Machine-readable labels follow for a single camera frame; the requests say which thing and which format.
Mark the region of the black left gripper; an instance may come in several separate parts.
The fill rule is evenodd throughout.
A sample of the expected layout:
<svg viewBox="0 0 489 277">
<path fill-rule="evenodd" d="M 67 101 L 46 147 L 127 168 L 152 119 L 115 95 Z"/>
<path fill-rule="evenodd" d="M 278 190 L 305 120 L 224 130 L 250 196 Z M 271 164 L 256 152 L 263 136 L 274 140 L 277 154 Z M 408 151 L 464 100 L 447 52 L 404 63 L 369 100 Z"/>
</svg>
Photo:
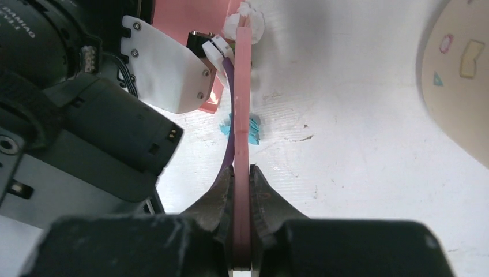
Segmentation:
<svg viewBox="0 0 489 277">
<path fill-rule="evenodd" d="M 122 39 L 154 1 L 1 2 L 1 215 L 162 214 L 156 191 L 182 128 L 143 103 Z"/>
</svg>

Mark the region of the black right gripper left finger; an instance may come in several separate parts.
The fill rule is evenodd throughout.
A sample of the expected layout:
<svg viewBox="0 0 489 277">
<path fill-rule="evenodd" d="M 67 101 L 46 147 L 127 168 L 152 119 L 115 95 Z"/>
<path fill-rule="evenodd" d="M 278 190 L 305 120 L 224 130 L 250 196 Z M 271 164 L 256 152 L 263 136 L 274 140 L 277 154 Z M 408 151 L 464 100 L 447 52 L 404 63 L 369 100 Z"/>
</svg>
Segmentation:
<svg viewBox="0 0 489 277">
<path fill-rule="evenodd" d="M 195 221 L 196 276 L 232 276 L 234 168 L 222 170 L 209 190 L 181 215 Z"/>
</svg>

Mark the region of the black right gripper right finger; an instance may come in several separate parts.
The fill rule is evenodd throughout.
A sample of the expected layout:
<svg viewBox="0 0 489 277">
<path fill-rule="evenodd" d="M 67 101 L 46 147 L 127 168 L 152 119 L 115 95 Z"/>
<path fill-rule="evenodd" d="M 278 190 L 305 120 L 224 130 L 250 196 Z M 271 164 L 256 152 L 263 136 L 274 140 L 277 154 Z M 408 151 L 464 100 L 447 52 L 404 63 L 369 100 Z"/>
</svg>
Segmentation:
<svg viewBox="0 0 489 277">
<path fill-rule="evenodd" d="M 307 216 L 275 191 L 257 165 L 250 166 L 251 275 L 292 276 L 288 220 Z"/>
</svg>

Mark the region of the pink hand brush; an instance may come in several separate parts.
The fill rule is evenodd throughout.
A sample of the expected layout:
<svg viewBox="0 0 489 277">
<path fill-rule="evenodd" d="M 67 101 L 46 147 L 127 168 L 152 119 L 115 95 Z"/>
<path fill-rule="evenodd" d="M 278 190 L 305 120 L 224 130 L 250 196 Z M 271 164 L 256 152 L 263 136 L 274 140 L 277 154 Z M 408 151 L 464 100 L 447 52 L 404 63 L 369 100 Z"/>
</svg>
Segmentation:
<svg viewBox="0 0 489 277">
<path fill-rule="evenodd" d="M 251 217 L 249 189 L 249 118 L 251 91 L 252 30 L 239 27 L 236 32 L 234 70 L 235 187 L 233 210 L 232 268 L 251 268 Z"/>
</svg>

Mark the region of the light blue paper scrap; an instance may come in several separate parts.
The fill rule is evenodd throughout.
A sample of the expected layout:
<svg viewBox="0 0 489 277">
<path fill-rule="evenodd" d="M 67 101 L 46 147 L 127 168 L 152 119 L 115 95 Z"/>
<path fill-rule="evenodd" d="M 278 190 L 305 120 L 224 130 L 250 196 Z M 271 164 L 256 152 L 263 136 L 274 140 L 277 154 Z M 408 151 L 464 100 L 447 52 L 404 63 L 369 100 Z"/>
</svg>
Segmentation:
<svg viewBox="0 0 489 277">
<path fill-rule="evenodd" d="M 222 124 L 219 125 L 219 129 L 223 135 L 229 138 L 231 131 L 231 117 L 232 114 L 229 113 L 228 119 L 224 120 Z M 251 145 L 260 144 L 260 130 L 261 130 L 261 119 L 258 115 L 252 114 L 249 118 L 249 137 L 248 141 Z"/>
</svg>

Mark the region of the beige paper bucket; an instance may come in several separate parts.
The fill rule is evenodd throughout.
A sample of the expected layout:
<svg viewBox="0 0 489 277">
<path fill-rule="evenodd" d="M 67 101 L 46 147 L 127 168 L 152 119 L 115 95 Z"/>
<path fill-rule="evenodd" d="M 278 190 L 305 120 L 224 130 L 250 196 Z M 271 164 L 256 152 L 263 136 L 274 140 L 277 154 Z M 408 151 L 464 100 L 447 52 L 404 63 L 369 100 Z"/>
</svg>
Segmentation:
<svg viewBox="0 0 489 277">
<path fill-rule="evenodd" d="M 433 120 L 488 166 L 488 1 L 448 1 L 423 50 L 420 85 Z"/>
</svg>

